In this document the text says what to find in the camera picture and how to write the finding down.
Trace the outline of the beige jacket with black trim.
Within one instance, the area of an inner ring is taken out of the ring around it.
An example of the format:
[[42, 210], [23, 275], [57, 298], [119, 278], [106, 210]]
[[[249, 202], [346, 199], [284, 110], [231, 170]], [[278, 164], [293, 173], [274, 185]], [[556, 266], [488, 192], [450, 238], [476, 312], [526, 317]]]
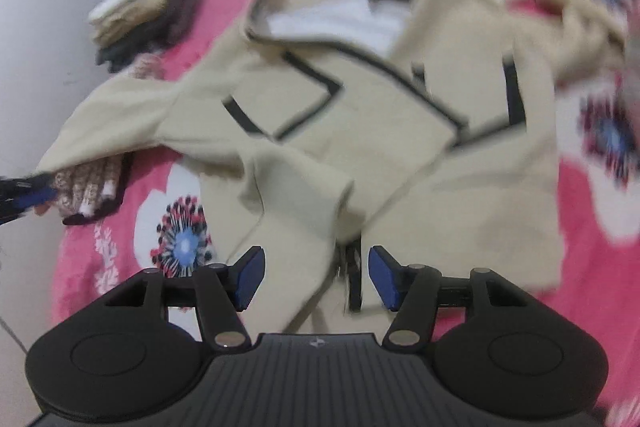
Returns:
[[356, 239], [454, 277], [559, 283], [555, 89], [618, 54], [592, 0], [253, 0], [176, 81], [119, 74], [39, 169], [163, 146], [200, 178], [218, 262], [265, 249], [245, 312], [292, 332]]

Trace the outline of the folded clothes stack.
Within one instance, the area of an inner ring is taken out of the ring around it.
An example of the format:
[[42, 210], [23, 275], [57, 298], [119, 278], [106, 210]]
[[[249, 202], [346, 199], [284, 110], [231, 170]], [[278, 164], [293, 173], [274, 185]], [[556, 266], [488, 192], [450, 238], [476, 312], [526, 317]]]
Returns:
[[180, 40], [198, 0], [101, 0], [88, 15], [96, 64], [110, 72], [129, 66], [137, 55]]

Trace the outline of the pink striped knit garment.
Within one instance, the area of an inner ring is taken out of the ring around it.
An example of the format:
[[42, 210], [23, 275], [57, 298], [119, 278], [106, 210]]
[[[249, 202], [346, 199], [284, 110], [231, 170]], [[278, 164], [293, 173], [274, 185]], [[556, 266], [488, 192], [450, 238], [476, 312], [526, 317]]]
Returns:
[[66, 227], [88, 225], [116, 212], [129, 182], [131, 153], [107, 157], [55, 173], [51, 207]]

